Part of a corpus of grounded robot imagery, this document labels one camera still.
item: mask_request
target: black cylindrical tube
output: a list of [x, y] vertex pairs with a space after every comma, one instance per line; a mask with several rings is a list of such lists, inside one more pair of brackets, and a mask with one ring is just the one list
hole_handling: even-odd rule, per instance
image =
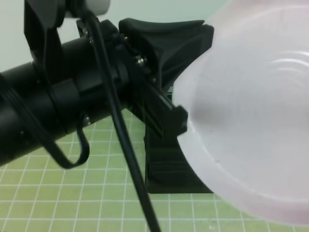
[[[59, 138], [65, 135], [53, 102], [32, 63], [3, 72], [42, 125]], [[6, 164], [40, 145], [16, 112], [0, 96], [0, 165]]]
[[[120, 59], [113, 59], [112, 49], [111, 45], [113, 78], [121, 99], [121, 107], [125, 108], [124, 94], [128, 75]], [[2, 73], [55, 140], [75, 132], [82, 113], [87, 115], [92, 123], [110, 115], [104, 83], [89, 40], [80, 38], [65, 43], [63, 54], [66, 76], [49, 88], [44, 85], [46, 82], [42, 81], [45, 73], [33, 63]], [[40, 146], [15, 111], [0, 96], [0, 166]]]

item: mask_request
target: black mount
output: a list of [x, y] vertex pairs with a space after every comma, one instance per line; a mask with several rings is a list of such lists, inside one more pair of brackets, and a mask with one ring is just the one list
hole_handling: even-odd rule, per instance
[[[82, 38], [61, 44], [57, 28], [67, 13], [81, 19]], [[160, 139], [187, 131], [187, 112], [166, 91], [211, 47], [214, 29], [203, 23], [125, 19], [118, 30], [100, 23], [85, 0], [25, 0], [24, 33], [34, 61], [0, 74], [0, 164], [43, 146], [61, 167], [81, 165], [89, 157], [83, 127], [112, 115], [149, 228], [159, 232], [120, 110], [128, 108]], [[81, 144], [76, 163], [55, 143], [73, 131]]]

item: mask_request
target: white device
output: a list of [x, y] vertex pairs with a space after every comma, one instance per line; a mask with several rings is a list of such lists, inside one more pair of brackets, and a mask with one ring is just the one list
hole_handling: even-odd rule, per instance
[[[85, 0], [85, 3], [89, 10], [91, 10], [96, 16], [100, 16], [108, 12], [111, 0]], [[66, 18], [72, 18], [72, 14], [67, 12]]]
[[240, 210], [309, 225], [309, 1], [232, 0], [207, 23], [212, 48], [174, 84], [187, 161]]

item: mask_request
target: black plastic housing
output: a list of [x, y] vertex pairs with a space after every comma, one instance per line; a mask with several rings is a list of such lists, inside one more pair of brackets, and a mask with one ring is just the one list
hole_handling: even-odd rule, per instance
[[146, 177], [149, 193], [212, 193], [194, 173], [177, 138], [162, 140], [146, 127]]

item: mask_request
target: black plastic bracket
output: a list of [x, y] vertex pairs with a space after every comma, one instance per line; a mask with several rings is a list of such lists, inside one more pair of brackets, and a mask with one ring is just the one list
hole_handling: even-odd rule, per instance
[[65, 0], [25, 0], [24, 33], [35, 64], [46, 73], [47, 85], [63, 78], [62, 47], [57, 28], [63, 23]]
[[183, 70], [211, 48], [214, 28], [204, 22], [150, 23], [127, 18], [119, 22], [119, 31], [147, 58], [147, 65], [157, 73], [157, 87], [167, 91]]

